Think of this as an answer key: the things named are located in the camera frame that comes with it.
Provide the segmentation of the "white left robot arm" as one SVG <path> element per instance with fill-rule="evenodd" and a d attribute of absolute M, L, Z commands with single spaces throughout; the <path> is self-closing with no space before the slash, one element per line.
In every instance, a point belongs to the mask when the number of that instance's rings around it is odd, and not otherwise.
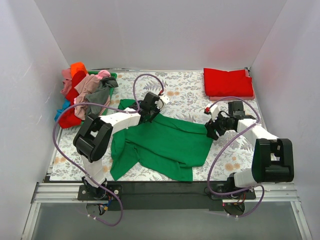
<path fill-rule="evenodd" d="M 151 122 L 169 102 L 170 99 L 163 93 L 156 95 L 148 92 L 143 100 L 130 103 L 120 112 L 105 116 L 90 114 L 86 118 L 73 145 L 80 154 L 86 171 L 82 182 L 86 192 L 95 200 L 103 199 L 107 193 L 102 157 L 112 135 L 129 127 Z"/>

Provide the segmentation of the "green t shirt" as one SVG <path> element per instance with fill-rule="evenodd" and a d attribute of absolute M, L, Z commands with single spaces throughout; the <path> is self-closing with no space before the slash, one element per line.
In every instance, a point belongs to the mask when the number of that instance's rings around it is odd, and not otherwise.
<path fill-rule="evenodd" d="M 113 134 L 110 174 L 123 177 L 134 165 L 154 170 L 181 182 L 193 181 L 193 168 L 204 165 L 213 140 L 203 124 L 158 114 Z"/>

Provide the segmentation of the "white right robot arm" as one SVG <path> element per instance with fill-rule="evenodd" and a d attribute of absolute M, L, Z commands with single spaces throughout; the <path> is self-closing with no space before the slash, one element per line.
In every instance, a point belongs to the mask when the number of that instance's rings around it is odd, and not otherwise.
<path fill-rule="evenodd" d="M 210 180 L 207 181 L 207 190 L 214 196 L 237 199 L 261 183 L 290 183 L 294 179 L 292 142 L 269 133 L 259 124 L 259 114 L 246 114 L 245 104 L 247 101 L 232 97 L 228 111 L 220 110 L 216 102 L 204 108 L 204 113 L 210 116 L 205 124 L 208 138 L 216 141 L 227 131 L 235 131 L 237 134 L 232 141 L 243 136 L 254 147 L 250 168 L 233 173 L 217 190 L 212 189 Z"/>

